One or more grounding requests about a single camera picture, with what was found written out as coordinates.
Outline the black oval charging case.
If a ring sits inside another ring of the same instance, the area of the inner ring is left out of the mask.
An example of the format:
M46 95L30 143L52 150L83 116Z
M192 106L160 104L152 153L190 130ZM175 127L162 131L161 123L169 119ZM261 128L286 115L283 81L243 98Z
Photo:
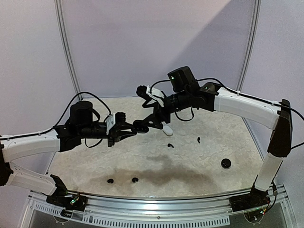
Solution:
M133 127L137 133L148 133L149 127L146 126L142 120L135 120L133 122Z

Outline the white earbud charging case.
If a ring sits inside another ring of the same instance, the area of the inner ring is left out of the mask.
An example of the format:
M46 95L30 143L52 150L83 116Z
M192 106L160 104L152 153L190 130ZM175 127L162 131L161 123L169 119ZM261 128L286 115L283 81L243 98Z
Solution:
M163 131L167 136L173 136L173 130L172 130L169 126L167 126L167 125L165 125L165 126L163 127L162 131Z

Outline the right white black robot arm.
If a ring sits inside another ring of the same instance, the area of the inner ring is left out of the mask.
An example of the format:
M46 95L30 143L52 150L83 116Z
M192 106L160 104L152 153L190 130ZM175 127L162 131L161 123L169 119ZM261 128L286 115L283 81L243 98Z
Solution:
M263 201L284 158L291 151L292 118L289 101L268 101L243 94L212 78L207 78L206 84L200 86L188 66L169 72L168 81L174 91L170 96L154 85L137 88L137 95L145 99L143 107L153 108L153 113L142 120L142 126L162 129L163 123L170 123L172 113L196 108L240 116L272 130L262 168L250 193L246 195L247 205L256 207Z

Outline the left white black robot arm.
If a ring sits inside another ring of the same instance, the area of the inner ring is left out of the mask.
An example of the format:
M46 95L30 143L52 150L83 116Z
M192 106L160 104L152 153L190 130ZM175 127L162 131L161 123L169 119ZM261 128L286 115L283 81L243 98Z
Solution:
M106 139L108 146L137 134L126 114L109 114L100 122L99 113L89 101L80 101L70 107L70 117L45 133L30 136L9 136L0 142L0 184L23 187L52 196L60 206L67 206L71 197L62 180L55 175L43 175L24 169L14 160L46 152L66 152L81 145L82 139Z

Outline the black round charging case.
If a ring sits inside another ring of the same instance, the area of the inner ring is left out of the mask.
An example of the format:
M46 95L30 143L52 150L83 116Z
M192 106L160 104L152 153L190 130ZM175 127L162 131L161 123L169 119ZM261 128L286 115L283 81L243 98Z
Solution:
M229 169L231 167L231 160L228 159L228 158L224 158L222 161L221 161L221 166L222 168L224 169Z

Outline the black ear-hook earbud right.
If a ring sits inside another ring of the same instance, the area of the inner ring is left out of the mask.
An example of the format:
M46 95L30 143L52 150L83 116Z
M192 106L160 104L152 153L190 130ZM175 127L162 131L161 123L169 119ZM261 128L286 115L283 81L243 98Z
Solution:
M133 183L137 183L138 181L139 181L139 179L137 177L132 178Z

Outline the right aluminium corner post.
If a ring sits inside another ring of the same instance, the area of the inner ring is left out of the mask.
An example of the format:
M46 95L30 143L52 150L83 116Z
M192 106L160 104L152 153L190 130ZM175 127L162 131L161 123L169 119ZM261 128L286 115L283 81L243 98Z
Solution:
M255 42L255 37L257 33L257 26L258 26L258 20L259 20L259 13L260 13L260 8L261 8L261 1L260 0L255 0L254 1L254 8L253 8L253 13L252 13L252 18L251 18L251 24L249 27L249 35L247 39L247 46L246 46L246 51L245 51L245 57L244 61L242 64L240 76L236 85L237 90L242 90L245 77L247 74L247 70L249 67L250 63L250 58L252 55L253 47L254 47L254 42Z

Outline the aluminium corner post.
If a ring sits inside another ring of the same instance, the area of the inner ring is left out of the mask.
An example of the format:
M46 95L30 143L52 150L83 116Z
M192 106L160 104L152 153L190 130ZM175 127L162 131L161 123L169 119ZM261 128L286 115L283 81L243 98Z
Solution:
M59 29L59 34L62 42L62 48L64 51L65 59L66 59L66 64L67 68L69 71L69 75L71 78L72 86L74 88L74 91L76 94L81 92L80 85L76 76L76 70L74 67L72 55L71 55L71 50L69 46L69 41L67 37L67 30L66 30L66 24L64 20L64 13L63 13L63 5L61 0L54 0L55 4L55 11L57 15L57 23L58 23L58 29Z
M252 13L252 18L251 18L251 24L249 27L249 35L247 39L247 46L246 46L246 51L245 51L245 57L244 61L242 64L240 76L236 85L237 90L242 90L245 77L247 74L247 70L249 67L250 63L250 58L252 55L253 47L254 47L254 42L255 42L255 37L257 33L257 26L258 26L258 20L259 20L259 13L260 13L260 8L261 8L261 1L260 0L255 0L254 1L254 8L253 8L253 13Z

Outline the aluminium front rail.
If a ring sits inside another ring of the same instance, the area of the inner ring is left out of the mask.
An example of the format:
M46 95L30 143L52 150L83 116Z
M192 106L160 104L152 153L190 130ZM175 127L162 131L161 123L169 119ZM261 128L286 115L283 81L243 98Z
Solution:
M88 195L84 211L63 214L43 195L30 193L23 228L294 228L283 185L271 197L271 209L234 211L230 198L248 193L232 191L209 197L123 198Z

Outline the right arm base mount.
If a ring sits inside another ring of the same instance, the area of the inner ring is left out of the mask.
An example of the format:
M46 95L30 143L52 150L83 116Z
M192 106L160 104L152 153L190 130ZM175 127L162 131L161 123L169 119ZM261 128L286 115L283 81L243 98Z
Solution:
M259 208L269 202L268 191L258 190L255 185L252 186L249 193L229 198L229 204L233 212Z

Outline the left aluminium corner post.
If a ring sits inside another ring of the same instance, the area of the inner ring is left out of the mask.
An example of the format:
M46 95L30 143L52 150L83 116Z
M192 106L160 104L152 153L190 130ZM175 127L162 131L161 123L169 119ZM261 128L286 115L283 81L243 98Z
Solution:
M66 64L67 68L69 71L69 75L71 78L72 86L74 88L74 91L76 94L81 92L80 85L76 76L76 70L74 67L72 55L71 55L71 50L69 46L69 41L67 37L67 30L66 30L66 24L64 20L64 13L63 13L63 5L61 0L54 0L55 4L55 11L57 15L57 23L58 23L58 29L59 29L59 34L62 42L62 48L64 51L65 59L66 59Z

